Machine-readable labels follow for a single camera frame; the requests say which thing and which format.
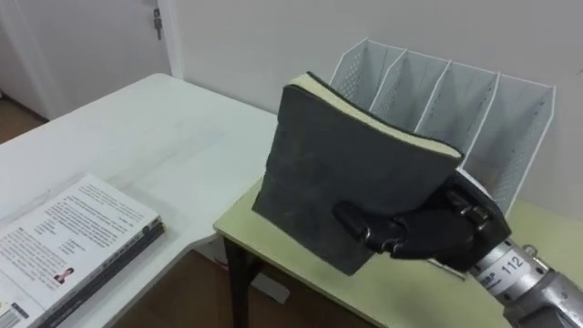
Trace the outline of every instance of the white wall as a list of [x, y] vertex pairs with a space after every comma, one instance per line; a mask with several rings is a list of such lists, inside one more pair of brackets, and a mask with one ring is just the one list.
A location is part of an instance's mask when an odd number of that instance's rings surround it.
[[2, 20], [0, 20], [0, 90], [26, 107], [35, 108], [39, 114], [46, 115], [46, 108], [36, 93]]
[[174, 1], [185, 79], [272, 111], [291, 77], [330, 78], [366, 36], [557, 85], [555, 124], [520, 198], [583, 220], [582, 2]]

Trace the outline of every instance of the open book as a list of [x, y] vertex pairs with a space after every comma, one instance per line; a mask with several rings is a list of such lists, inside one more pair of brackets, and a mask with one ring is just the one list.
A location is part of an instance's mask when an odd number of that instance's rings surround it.
[[0, 230], [0, 328], [55, 327], [164, 231], [87, 175]]

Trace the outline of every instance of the metal file organizer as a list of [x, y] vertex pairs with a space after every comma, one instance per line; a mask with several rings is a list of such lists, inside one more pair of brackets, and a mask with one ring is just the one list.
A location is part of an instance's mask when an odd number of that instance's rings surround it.
[[368, 109], [387, 68], [404, 49], [364, 40], [344, 53], [330, 86], [360, 108]]
[[364, 40], [331, 86], [379, 119], [445, 141], [508, 213], [554, 115], [555, 88]]
[[447, 65], [446, 60], [405, 50], [387, 69], [371, 113], [399, 128], [414, 131]]

